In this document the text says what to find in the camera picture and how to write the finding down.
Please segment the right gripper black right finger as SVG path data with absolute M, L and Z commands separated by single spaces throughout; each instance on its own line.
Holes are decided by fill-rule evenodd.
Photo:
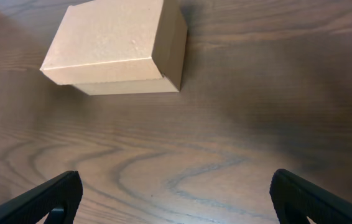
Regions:
M 276 170 L 269 193 L 281 224 L 352 224 L 352 203 L 288 170 Z

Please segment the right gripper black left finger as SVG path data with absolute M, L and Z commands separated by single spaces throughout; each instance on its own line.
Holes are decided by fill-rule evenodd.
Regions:
M 73 223 L 83 196 L 77 171 L 66 171 L 0 205 L 0 224 Z

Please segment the brown cardboard box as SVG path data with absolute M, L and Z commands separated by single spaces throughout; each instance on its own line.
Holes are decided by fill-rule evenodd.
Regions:
M 178 92 L 187 32 L 176 0 L 69 6 L 40 70 L 87 95 Z

